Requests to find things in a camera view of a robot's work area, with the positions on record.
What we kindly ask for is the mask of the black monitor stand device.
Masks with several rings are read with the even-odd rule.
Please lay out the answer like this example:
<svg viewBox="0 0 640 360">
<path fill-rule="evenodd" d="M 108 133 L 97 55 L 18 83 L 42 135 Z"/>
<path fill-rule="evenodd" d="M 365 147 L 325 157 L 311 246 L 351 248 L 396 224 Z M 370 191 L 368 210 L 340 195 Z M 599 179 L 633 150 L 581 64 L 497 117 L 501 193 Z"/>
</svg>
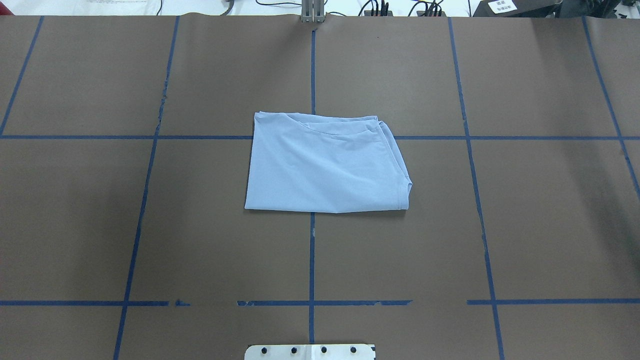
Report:
<svg viewBox="0 0 640 360">
<path fill-rule="evenodd" d="M 480 0 L 473 18 L 626 18 L 638 0 Z"/>
</svg>

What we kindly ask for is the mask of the light blue t-shirt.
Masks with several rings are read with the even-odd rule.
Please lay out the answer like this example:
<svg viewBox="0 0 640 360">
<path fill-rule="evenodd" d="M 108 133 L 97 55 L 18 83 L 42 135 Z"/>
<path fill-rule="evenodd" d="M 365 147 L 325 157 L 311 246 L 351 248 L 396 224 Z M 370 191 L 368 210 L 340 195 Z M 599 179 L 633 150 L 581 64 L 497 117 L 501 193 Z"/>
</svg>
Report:
<svg viewBox="0 0 640 360">
<path fill-rule="evenodd" d="M 375 115 L 254 114 L 247 210 L 406 211 L 412 187 L 393 132 Z"/>
</svg>

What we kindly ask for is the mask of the aluminium frame post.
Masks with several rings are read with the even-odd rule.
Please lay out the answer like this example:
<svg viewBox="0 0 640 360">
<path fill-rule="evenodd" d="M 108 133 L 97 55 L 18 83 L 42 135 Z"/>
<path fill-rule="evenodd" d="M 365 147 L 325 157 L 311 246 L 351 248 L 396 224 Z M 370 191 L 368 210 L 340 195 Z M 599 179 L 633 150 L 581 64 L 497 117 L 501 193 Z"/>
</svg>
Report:
<svg viewBox="0 0 640 360">
<path fill-rule="evenodd" d="M 302 23 L 324 23 L 325 0 L 300 0 Z"/>
</svg>

